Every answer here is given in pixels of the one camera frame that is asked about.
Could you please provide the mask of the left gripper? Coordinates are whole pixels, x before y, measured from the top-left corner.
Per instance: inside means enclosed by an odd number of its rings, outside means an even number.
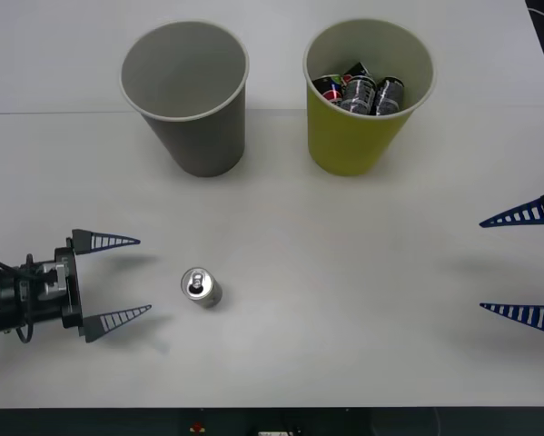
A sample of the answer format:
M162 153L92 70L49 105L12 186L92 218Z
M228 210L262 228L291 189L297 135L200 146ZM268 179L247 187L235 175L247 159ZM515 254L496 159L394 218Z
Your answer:
M73 229L65 246L54 250L53 260L36 263L32 254L27 254L24 268L34 276L27 284L24 315L27 329L33 330L40 322L60 320L65 329L81 330L85 342L92 343L149 312L151 304L83 317L77 277L78 253L98 253L140 243L128 236Z

